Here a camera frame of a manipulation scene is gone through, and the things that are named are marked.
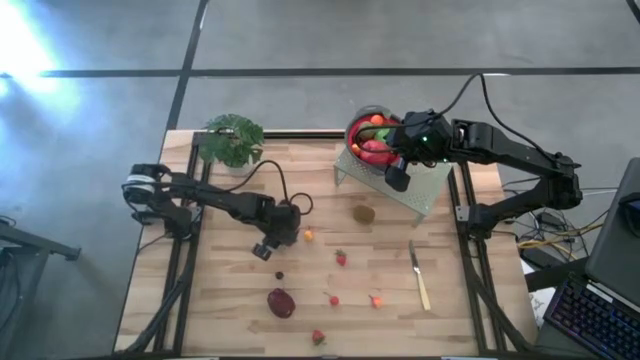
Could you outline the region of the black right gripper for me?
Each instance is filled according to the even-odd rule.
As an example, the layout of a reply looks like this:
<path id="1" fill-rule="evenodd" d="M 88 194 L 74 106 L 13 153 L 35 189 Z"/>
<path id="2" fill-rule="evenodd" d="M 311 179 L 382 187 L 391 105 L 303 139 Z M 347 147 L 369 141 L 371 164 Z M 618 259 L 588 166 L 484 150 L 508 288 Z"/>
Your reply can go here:
<path id="1" fill-rule="evenodd" d="M 392 128 L 386 145 L 396 155 L 385 170 L 385 182 L 398 192 L 405 192 L 411 176 L 409 164 L 422 163 L 435 167 L 443 162 L 452 138 L 452 127 L 443 115 L 433 109 L 407 112 L 400 125 Z"/>

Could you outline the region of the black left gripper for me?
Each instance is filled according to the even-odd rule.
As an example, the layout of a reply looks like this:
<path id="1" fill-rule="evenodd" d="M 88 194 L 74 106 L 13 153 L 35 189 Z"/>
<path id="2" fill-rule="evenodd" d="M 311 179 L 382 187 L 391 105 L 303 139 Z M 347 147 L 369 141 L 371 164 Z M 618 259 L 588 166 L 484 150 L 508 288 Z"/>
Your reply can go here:
<path id="1" fill-rule="evenodd" d="M 301 212 L 298 206 L 285 200 L 279 203 L 266 201 L 252 222 L 264 234 L 262 241 L 252 248 L 252 254 L 267 261 L 279 247 L 292 246 L 297 242 L 300 223 Z"/>

